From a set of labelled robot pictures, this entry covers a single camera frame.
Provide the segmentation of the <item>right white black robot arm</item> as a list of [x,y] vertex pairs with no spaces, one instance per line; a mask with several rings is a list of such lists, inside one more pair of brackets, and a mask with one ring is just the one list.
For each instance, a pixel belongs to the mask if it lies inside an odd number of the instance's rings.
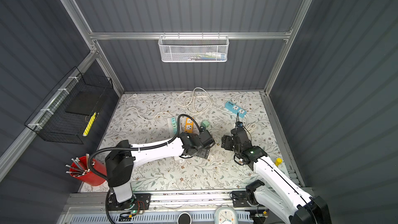
[[234,162],[261,176],[246,186],[252,206],[263,205],[285,224],[330,224],[329,207],[322,197],[313,197],[286,176],[259,146],[254,146],[243,123],[237,121],[221,147],[234,152]]

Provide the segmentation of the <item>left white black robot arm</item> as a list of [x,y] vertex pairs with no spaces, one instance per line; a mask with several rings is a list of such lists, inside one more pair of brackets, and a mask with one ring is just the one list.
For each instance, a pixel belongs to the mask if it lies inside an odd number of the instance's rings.
[[[191,119],[198,128],[199,134],[180,132],[180,119],[182,117]],[[115,195],[118,203],[132,200],[134,196],[130,178],[135,167],[169,157],[192,158],[201,153],[202,150],[211,149],[215,145],[209,131],[202,129],[193,117],[180,114],[177,117],[176,125],[177,133],[166,141],[130,144],[129,141],[123,140],[115,147],[95,151],[87,160],[90,172],[107,181],[109,193]],[[93,163],[94,158],[104,152],[108,152],[105,159],[106,174],[95,169]]]

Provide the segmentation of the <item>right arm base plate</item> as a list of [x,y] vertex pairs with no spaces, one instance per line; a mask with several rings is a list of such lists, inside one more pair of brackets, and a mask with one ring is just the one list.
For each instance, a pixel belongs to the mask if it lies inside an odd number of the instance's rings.
[[255,198],[255,193],[252,191],[237,190],[229,193],[233,201],[233,206],[237,207],[266,207],[268,206],[259,203]]

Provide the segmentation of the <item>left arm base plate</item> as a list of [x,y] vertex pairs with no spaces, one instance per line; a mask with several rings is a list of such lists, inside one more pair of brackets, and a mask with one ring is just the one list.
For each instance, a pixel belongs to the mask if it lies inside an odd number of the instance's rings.
[[107,207],[110,211],[143,211],[148,210],[151,202],[151,194],[133,194],[133,198],[122,203],[111,193],[107,200]]

